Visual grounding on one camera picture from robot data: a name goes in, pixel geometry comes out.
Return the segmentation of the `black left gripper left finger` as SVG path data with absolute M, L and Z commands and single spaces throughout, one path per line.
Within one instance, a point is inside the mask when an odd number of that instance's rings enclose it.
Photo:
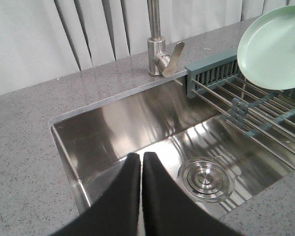
M 103 195 L 54 236 L 135 236 L 140 205 L 140 156 L 130 153 Z

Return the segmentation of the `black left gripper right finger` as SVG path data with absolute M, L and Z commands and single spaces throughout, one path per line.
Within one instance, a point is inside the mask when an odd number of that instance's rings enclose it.
M 143 159 L 142 205 L 147 236 L 237 236 L 199 208 L 165 170 L 155 152 Z

